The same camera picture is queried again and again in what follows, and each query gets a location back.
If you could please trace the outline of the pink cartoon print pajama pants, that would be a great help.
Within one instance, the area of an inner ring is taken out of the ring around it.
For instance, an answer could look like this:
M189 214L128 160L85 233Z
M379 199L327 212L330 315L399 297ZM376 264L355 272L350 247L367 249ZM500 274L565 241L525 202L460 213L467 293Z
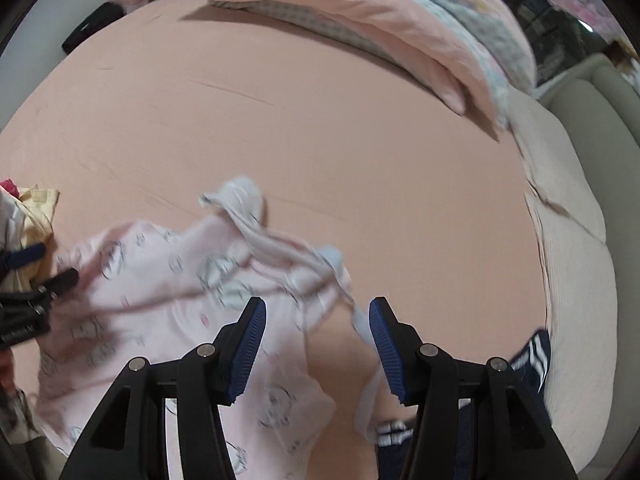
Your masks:
M56 270L76 269L80 280L39 341L38 422L68 454L132 358L181 358L259 297L267 308L260 350L245 392L221 413L230 462L242 479L304 478L335 410L309 376L306 337L352 301L342 255L267 230L250 179L201 202L212 213L184 232L129 222L55 256Z

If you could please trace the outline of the navy blue striped garment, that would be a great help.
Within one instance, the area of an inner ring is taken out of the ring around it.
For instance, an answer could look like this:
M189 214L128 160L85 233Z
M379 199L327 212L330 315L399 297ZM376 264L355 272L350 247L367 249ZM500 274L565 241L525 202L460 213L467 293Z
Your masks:
M551 428L544 383L550 337L537 330L514 359L485 364L453 359L442 349L422 359L424 344L405 348L416 385L416 414L376 428L381 479L536 479L568 474Z

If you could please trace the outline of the cream yellow folded garment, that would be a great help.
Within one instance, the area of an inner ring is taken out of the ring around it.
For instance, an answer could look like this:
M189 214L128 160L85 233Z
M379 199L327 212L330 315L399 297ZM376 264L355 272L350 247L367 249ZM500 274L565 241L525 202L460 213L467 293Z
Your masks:
M28 292L40 274L53 236L60 192L55 188L18 188L1 181L1 291Z

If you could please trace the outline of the beige waffle blanket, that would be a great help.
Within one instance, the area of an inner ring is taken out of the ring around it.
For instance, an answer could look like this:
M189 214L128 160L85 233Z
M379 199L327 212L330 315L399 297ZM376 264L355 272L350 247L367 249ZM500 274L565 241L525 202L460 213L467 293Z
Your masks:
M566 132L531 96L510 89L509 126L532 188L551 361L544 400L575 470L603 440L617 359L617 292L600 205Z

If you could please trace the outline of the pink bed sheet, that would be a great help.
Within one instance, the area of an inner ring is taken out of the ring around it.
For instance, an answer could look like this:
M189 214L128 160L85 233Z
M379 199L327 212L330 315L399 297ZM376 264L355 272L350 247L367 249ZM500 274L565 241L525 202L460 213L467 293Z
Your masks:
M60 192L56 244L128 220L181 231L249 177L271 229L343 255L456 358L513 356L546 319L513 136L396 67L270 18L160 0L85 42L1 133L1 173Z

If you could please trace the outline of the grey green padded headboard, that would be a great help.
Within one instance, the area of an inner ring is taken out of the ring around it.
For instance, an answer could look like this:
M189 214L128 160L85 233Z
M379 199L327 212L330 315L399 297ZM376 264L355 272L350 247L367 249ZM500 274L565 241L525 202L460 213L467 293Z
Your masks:
M603 211L616 273L639 278L639 96L603 54L540 98L564 126Z

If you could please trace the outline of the pink folded quilt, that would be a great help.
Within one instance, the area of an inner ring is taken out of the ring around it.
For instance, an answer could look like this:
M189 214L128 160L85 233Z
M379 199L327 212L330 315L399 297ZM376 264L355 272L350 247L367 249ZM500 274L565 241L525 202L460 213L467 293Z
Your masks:
M206 0L284 21L409 73L453 112L474 104L497 128L509 93L536 87L530 44L503 0Z

